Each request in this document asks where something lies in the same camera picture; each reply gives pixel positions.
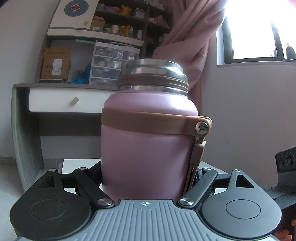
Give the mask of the person's hand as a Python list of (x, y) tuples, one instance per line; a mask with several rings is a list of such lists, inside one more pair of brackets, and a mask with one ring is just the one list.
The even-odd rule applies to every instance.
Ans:
[(277, 230), (274, 236), (280, 241), (292, 241), (293, 236), (289, 234), (287, 229)]

